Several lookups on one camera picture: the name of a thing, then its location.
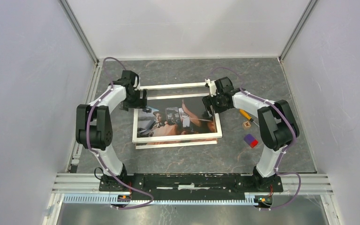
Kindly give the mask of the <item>orange handled screwdriver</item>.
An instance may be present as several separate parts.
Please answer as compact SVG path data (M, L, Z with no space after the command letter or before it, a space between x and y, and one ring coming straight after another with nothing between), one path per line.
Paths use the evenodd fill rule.
M241 113L242 116L244 116L249 122L254 123L255 125L257 125L259 127L259 125L255 122L255 120L244 110L239 109L239 112Z

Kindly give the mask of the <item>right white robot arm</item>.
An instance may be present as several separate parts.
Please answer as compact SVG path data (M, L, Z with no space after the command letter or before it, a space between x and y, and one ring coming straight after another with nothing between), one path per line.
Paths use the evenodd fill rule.
M202 102L213 115L229 109L240 109L258 119L261 140L264 144L260 161L253 169L252 186L266 190L278 176L278 166L286 150L296 141L299 128L287 101L263 99L243 88L234 88L228 77L205 80L209 89Z

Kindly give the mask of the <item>white photo frame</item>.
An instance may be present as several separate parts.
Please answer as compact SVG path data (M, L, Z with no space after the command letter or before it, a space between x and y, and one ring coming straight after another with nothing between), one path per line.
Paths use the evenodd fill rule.
M217 113L207 112L202 98L209 90L203 82L143 86L148 91L146 110L135 110L133 143L170 143L221 138Z

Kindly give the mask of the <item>photo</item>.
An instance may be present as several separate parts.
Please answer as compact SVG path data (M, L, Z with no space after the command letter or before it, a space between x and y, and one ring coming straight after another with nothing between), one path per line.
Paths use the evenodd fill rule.
M223 136L219 115L206 116L204 93L148 98L134 110L132 142L137 149L216 144Z

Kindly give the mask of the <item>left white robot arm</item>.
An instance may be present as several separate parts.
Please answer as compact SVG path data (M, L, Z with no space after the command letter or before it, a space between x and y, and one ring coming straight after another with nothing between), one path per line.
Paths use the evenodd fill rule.
M112 144L111 113L117 106L124 111L147 108L147 91L140 88L140 77L131 70L124 70L96 100L77 106L75 139L100 163L101 181L123 191L128 187L127 172Z

